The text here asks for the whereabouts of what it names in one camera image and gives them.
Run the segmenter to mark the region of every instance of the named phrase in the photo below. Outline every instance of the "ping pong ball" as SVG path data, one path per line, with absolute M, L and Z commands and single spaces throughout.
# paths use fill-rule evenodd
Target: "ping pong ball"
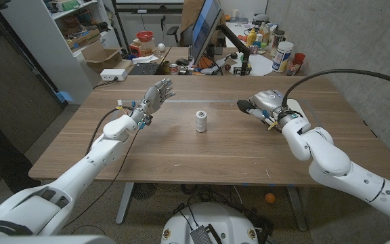
M 159 51 L 161 52 L 164 52 L 165 51 L 165 45 L 163 43 L 160 43 L 159 45 L 157 45 L 157 48 L 159 49 Z

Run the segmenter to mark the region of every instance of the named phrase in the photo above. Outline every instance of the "robot finger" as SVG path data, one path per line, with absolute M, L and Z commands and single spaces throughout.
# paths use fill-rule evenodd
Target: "robot finger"
M 167 94 L 167 95 L 165 96 L 165 99 L 170 98 L 170 97 L 172 97 L 172 96 L 175 96 L 175 92 L 171 92 L 170 94 Z

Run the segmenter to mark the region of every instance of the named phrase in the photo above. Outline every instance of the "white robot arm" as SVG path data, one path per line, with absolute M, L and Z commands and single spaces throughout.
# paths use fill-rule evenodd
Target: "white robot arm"
M 0 237 L 56 235 L 64 227 L 74 203 L 107 164 L 119 159 L 127 132 L 151 123 L 152 113 L 175 93 L 170 79 L 153 85 L 131 116 L 123 115 L 104 127 L 91 151 L 54 182 L 22 190 L 0 205 Z
M 323 128 L 310 129 L 311 124 L 298 112 L 283 109 L 278 91 L 262 91 L 240 100 L 239 109 L 263 122 L 277 123 L 292 154 L 300 161 L 313 158 L 309 174 L 318 183 L 349 193 L 390 217 L 390 180 L 384 179 L 350 160 L 333 144 L 332 136 Z

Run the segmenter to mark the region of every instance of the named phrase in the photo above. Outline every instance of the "power strip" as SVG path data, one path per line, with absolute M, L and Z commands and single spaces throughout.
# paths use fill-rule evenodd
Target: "power strip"
M 124 81 L 127 77 L 127 71 L 125 69 L 104 69 L 100 76 L 104 81 Z

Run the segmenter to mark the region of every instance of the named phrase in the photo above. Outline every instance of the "white bottle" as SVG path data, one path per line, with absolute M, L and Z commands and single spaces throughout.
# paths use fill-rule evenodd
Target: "white bottle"
M 281 41 L 279 43 L 278 49 L 276 50 L 276 55 L 272 60 L 274 62 L 274 64 L 272 65 L 272 69 L 274 71 L 276 72 L 285 71 L 293 47 L 294 47 L 293 43 L 289 41 Z

